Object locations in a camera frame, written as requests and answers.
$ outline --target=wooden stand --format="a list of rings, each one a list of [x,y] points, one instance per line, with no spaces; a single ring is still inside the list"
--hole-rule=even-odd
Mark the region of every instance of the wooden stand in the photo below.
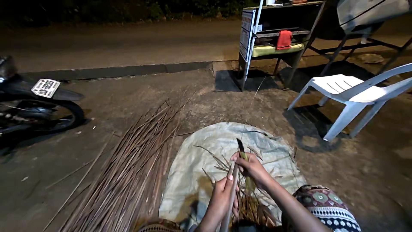
[[[284,6],[263,6],[263,0],[261,0],[259,7],[243,9],[239,45],[239,71],[243,70],[243,77],[236,83],[242,92],[248,78],[250,62],[255,59],[278,59],[274,75],[277,73],[280,60],[289,64],[292,72],[283,82],[285,87],[289,86],[324,5],[324,1],[318,1]],[[252,57],[256,38],[276,38],[279,37],[281,30],[291,31],[293,43],[301,43],[304,48],[297,52]]]

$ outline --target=vegetation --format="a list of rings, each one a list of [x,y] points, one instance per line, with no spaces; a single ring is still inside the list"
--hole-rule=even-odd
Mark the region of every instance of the vegetation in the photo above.
[[[144,20],[238,17],[257,0],[1,0],[0,27],[53,23],[129,23]]]

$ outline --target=motorcycle fender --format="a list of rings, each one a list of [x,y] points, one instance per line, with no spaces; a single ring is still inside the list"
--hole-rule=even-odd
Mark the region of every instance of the motorcycle fender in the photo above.
[[[29,95],[34,98],[42,98],[35,95],[31,89],[35,83],[28,83],[25,81],[12,81],[9,83],[4,83],[4,86],[1,87],[1,90],[8,94],[13,95]],[[84,98],[83,94],[76,93],[70,90],[65,90],[63,88],[58,88],[52,99],[54,100],[65,100],[65,101],[78,101]]]

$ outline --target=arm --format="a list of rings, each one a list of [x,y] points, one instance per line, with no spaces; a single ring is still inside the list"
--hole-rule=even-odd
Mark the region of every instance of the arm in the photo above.
[[[233,186],[233,176],[229,175],[215,183],[212,197],[209,201],[206,213],[197,226],[195,232],[216,231],[219,223],[229,210],[230,191]],[[237,213],[237,200],[235,200],[232,211]]]
[[[235,153],[231,160],[241,167],[240,171],[243,175],[251,176],[257,187],[265,190],[272,197],[292,222],[296,231],[330,232],[319,219],[313,216],[295,197],[269,175],[254,154],[246,154],[249,161],[240,158],[238,153]]]

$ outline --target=white tarp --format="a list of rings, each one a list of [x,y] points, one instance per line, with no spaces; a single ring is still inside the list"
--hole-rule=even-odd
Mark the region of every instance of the white tarp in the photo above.
[[[224,178],[226,173],[216,169],[213,157],[195,145],[208,149],[224,162],[222,155],[229,160],[238,150],[236,138],[241,137],[245,151],[250,152],[248,146],[258,151],[266,170],[290,193],[306,184],[291,158],[292,149],[281,137],[274,137],[250,125],[217,123],[200,129],[184,140],[170,169],[159,217],[174,222],[185,221],[186,228],[196,223],[196,220],[200,222],[213,190],[202,168],[217,180]],[[259,190],[256,189],[255,193],[263,197]],[[273,206],[275,204],[271,199],[265,200],[267,202],[262,203],[280,221],[281,211]]]
[[[337,6],[339,24],[346,23],[354,17],[372,8],[382,0],[340,0]],[[386,0],[358,18],[342,25],[345,31],[351,31],[358,25],[368,25],[385,21],[410,11],[408,0]]]

